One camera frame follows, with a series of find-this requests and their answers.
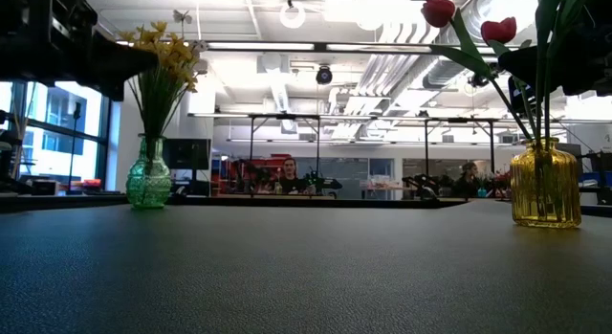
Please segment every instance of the table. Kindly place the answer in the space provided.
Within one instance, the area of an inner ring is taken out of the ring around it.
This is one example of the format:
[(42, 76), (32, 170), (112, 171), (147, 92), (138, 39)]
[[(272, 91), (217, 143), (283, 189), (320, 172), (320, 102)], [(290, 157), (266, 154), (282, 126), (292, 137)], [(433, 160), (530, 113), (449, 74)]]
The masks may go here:
[(612, 219), (128, 206), (0, 215), (0, 332), (612, 330)]
[(213, 197), (225, 199), (335, 200), (332, 195), (307, 194), (218, 194)]

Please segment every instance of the computer monitor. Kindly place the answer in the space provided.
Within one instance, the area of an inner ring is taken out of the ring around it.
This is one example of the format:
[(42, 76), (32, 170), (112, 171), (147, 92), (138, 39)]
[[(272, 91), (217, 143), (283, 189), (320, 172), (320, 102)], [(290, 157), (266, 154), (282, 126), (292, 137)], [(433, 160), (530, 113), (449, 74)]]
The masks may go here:
[(166, 139), (164, 162), (171, 169), (208, 170), (210, 139)]

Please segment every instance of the person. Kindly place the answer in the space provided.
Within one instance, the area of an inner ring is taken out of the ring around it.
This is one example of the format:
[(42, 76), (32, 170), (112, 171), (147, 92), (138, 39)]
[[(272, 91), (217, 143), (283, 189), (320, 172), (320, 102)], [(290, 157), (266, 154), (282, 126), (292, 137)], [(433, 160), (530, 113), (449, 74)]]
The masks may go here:
[(306, 182), (297, 177), (297, 165), (295, 159), (287, 157), (283, 161), (281, 176), (278, 178), (283, 194), (298, 194), (306, 190)]
[(476, 163), (467, 162), (461, 169), (463, 170), (461, 178), (454, 185), (455, 196), (463, 198), (477, 197), (480, 185), (478, 185), (478, 180), (476, 180), (476, 174), (478, 174)]

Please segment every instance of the vase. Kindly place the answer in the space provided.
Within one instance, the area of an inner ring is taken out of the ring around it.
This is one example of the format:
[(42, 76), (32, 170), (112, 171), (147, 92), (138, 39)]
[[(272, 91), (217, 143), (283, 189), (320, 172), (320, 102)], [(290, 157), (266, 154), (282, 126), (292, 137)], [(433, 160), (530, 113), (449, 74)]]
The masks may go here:
[(513, 220), (518, 225), (542, 228), (575, 228), (580, 224), (580, 196), (576, 158), (536, 141), (510, 163)]
[(139, 137), (141, 137), (139, 157), (130, 168), (125, 183), (127, 200), (135, 209), (161, 209), (168, 199), (172, 186), (170, 169), (162, 158), (164, 138), (147, 141), (143, 134)]

